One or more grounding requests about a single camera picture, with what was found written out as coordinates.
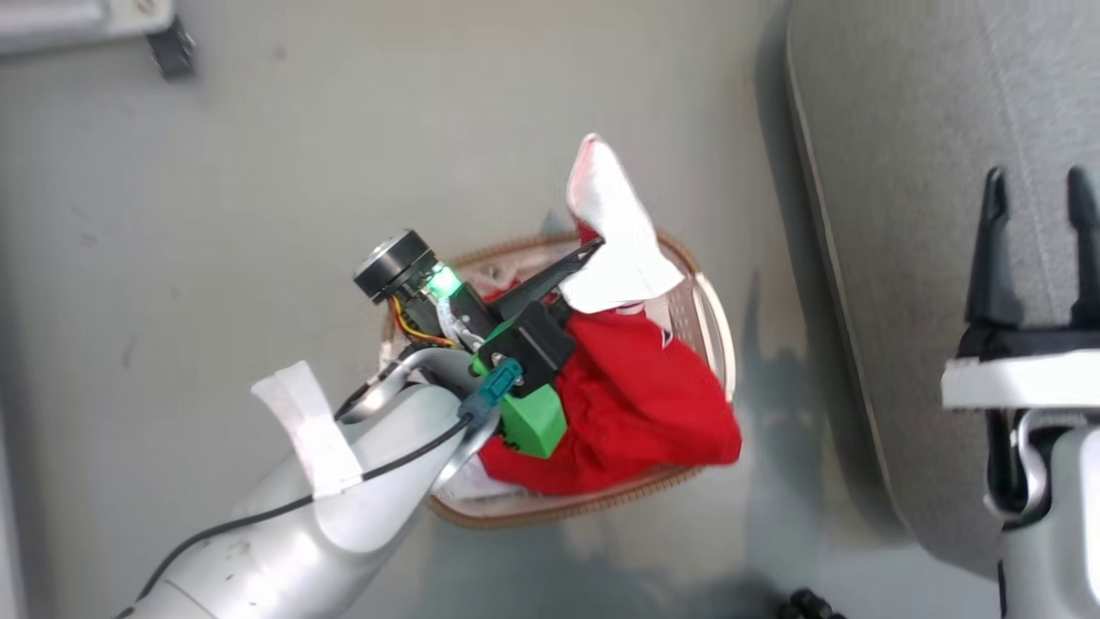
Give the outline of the black partition caster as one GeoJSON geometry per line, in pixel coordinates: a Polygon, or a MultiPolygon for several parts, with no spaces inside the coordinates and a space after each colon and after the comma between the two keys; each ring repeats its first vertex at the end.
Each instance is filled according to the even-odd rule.
{"type": "Polygon", "coordinates": [[[182,81],[196,75],[195,40],[179,15],[173,16],[168,27],[150,33],[145,40],[150,57],[165,81],[182,81]]]}

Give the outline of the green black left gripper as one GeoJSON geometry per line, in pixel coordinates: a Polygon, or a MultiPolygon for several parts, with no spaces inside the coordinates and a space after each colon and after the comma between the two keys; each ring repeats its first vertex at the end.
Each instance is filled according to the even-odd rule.
{"type": "MultiPolygon", "coordinates": [[[[582,244],[490,302],[476,290],[471,274],[460,274],[438,259],[413,229],[380,244],[358,267],[354,281],[372,303],[388,306],[396,333],[405,338],[407,346],[369,388],[355,395],[355,418],[363,418],[398,393],[414,372],[446,387],[457,387],[470,377],[472,387],[460,388],[460,393],[471,395],[490,373],[474,356],[492,332],[530,303],[560,305],[565,324],[570,312],[559,287],[603,244],[604,240],[582,244]]],[[[485,424],[468,427],[479,434],[501,436],[522,455],[548,458],[565,435],[565,408],[551,383],[526,397],[508,393],[485,424]]]]}

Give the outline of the white liner cloth in basket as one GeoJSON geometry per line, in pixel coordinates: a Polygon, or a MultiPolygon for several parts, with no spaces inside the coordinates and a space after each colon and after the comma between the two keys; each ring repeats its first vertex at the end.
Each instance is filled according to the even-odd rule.
{"type": "Polygon", "coordinates": [[[446,480],[435,495],[446,500],[482,500],[512,496],[516,493],[526,493],[526,488],[516,483],[492,478],[482,458],[475,456],[464,463],[461,469],[457,469],[457,473],[446,480]]]}

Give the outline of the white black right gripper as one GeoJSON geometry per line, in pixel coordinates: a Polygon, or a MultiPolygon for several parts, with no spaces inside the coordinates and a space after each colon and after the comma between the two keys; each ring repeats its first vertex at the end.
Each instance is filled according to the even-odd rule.
{"type": "Polygon", "coordinates": [[[987,172],[957,355],[941,376],[947,410],[1100,410],[1100,200],[1081,166],[1067,174],[1077,243],[1072,325],[1026,328],[1015,294],[1005,169],[987,172]]]}

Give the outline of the white brown-rimmed laundry basket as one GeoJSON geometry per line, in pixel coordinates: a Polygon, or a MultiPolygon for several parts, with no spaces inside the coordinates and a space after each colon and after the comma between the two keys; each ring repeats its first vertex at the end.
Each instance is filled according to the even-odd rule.
{"type": "MultiPolygon", "coordinates": [[[[663,257],[670,259],[676,270],[685,277],[671,292],[658,297],[657,306],[663,303],[667,309],[657,312],[659,327],[670,328],[672,336],[680,338],[688,347],[705,357],[708,367],[718,376],[718,382],[725,393],[726,400],[732,404],[735,391],[736,367],[735,353],[732,345],[730,325],[725,317],[725,310],[698,262],[688,248],[676,243],[675,239],[663,231],[657,232],[657,243],[663,251],[663,257]]],[[[518,242],[499,244],[460,257],[451,264],[460,274],[471,274],[488,277],[490,267],[519,267],[520,281],[541,270],[546,264],[553,263],[581,247],[575,236],[557,234],[552,236],[531,236],[518,242]]],[[[479,292],[490,290],[490,283],[475,285],[479,292]]],[[[407,346],[407,341],[396,333],[393,318],[382,330],[382,349],[385,355],[393,353],[396,358],[407,346]]],[[[672,488],[680,483],[691,480],[702,473],[702,467],[657,467],[652,473],[636,475],[630,480],[624,480],[608,490],[581,494],[581,496],[542,496],[526,489],[512,496],[499,496],[482,500],[446,500],[433,495],[428,505],[430,510],[443,520],[455,526],[475,530],[505,529],[512,526],[546,524],[551,521],[565,520],[585,513],[604,511],[614,506],[625,505],[644,499],[654,493],[672,488]]]]}

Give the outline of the grey partition foot bar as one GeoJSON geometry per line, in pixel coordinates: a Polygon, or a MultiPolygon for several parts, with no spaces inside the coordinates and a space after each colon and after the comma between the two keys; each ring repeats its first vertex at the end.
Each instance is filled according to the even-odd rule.
{"type": "Polygon", "coordinates": [[[178,0],[0,0],[0,58],[142,38],[169,27],[178,0]]]}

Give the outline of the red white-lettered jersey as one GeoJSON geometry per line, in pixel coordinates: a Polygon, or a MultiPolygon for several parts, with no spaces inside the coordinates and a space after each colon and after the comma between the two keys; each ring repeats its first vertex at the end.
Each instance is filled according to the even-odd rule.
{"type": "Polygon", "coordinates": [[[492,480],[550,496],[605,491],[650,471],[727,466],[743,431],[718,376],[645,306],[683,274],[667,259],[653,222],[608,142],[582,139],[566,180],[566,207],[582,242],[602,240],[562,283],[578,349],[556,382],[566,431],[537,458],[491,440],[480,466],[492,480]]]}

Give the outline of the grey fabric sofa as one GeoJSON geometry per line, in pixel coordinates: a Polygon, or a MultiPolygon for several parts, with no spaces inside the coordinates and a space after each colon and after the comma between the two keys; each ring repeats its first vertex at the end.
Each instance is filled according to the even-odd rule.
{"type": "Polygon", "coordinates": [[[794,0],[787,76],[857,404],[897,517],[993,579],[985,419],[944,410],[987,172],[1028,325],[1077,296],[1067,172],[1100,197],[1100,0],[794,0]]]}

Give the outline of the white tape strip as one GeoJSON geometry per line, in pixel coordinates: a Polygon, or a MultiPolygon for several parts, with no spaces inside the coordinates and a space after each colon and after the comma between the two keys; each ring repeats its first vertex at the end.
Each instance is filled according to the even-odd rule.
{"type": "Polygon", "coordinates": [[[284,428],[315,499],[338,496],[362,480],[364,469],[307,361],[263,377],[250,391],[284,428]]]}

